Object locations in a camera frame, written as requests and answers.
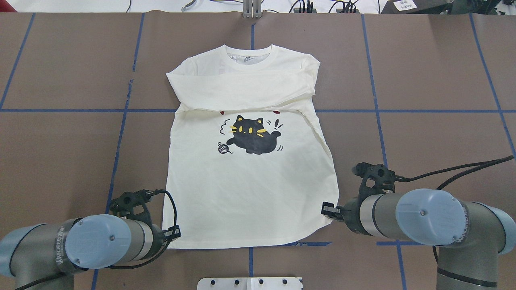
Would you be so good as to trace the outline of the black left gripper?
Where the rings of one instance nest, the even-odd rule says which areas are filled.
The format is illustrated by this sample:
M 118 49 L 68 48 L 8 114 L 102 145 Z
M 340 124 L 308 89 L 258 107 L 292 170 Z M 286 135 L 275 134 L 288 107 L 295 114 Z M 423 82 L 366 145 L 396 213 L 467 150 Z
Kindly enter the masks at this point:
M 182 236 L 179 226 L 171 226 L 169 228 L 162 229 L 160 226 L 153 224 L 151 226 L 151 230 L 152 245 L 149 250 L 150 255 L 156 255 L 163 251 L 168 242 L 173 242 Z

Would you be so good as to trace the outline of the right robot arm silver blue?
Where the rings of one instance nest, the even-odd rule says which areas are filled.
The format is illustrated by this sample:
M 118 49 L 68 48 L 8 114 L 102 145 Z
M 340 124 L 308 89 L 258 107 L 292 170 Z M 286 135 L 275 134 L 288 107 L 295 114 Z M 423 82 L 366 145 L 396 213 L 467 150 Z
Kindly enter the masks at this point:
M 496 290 L 498 258 L 515 247 L 508 213 L 443 190 L 378 193 L 344 206 L 323 202 L 321 214 L 357 234 L 439 248 L 437 290 Z

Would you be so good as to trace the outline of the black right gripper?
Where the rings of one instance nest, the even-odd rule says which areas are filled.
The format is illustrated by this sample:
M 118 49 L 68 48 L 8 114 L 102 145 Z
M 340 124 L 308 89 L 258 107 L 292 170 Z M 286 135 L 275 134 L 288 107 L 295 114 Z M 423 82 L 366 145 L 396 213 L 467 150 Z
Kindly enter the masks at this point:
M 321 205 L 321 215 L 330 220 L 344 222 L 347 228 L 356 234 L 365 234 L 365 228 L 360 220 L 360 205 L 358 197 L 354 197 L 345 205 L 337 207 L 333 203 L 323 202 Z

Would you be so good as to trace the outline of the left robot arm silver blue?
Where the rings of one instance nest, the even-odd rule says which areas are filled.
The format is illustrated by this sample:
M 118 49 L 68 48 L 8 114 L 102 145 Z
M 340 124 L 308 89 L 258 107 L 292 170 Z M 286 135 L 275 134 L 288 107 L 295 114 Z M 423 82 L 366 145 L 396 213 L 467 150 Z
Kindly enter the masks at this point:
M 26 226 L 1 240 L 1 275 L 18 290 L 71 290 L 78 273 L 146 266 L 179 237 L 178 225 L 162 230 L 107 214 Z

